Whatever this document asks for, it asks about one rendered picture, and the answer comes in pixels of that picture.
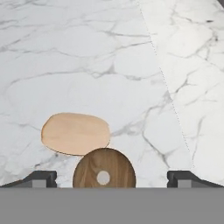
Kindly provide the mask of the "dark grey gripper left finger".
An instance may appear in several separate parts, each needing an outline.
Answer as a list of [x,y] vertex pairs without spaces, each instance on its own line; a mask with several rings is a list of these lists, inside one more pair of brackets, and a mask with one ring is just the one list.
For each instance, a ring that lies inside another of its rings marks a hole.
[[6,187],[22,188],[56,188],[57,172],[56,171],[33,171],[23,179],[2,185]]

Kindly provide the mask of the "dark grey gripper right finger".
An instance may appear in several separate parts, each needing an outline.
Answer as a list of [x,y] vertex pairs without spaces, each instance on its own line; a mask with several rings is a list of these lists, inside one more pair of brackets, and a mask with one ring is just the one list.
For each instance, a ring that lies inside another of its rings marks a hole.
[[200,179],[190,171],[168,171],[167,179],[168,188],[221,188],[221,185]]

